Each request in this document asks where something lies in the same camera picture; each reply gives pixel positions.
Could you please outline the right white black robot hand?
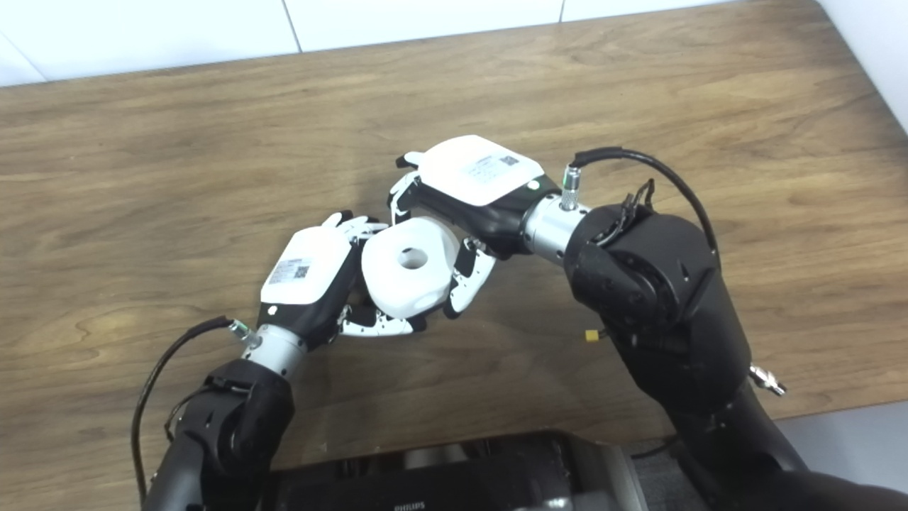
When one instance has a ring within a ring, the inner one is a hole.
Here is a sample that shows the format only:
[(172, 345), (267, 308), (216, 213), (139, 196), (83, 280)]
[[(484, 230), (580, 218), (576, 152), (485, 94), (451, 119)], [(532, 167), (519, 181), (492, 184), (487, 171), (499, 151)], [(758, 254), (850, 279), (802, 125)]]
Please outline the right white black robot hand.
[(538, 162), (477, 135), (408, 152), (396, 166), (411, 172), (390, 188), (392, 224), (422, 209), (466, 233), (442, 304), (450, 319), (472, 303), (497, 261), (532, 255), (528, 218), (548, 195), (559, 194)]

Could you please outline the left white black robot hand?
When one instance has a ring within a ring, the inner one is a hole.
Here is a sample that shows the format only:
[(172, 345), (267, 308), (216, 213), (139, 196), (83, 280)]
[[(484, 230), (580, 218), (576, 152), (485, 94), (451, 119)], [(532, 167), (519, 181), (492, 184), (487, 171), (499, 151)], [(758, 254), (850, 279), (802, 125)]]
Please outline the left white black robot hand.
[(260, 289), (257, 326), (297, 336), (304, 351), (345, 336), (402, 336), (424, 332), (425, 316), (394, 318), (367, 291), (361, 256), (367, 240), (388, 229), (350, 210), (296, 232)]

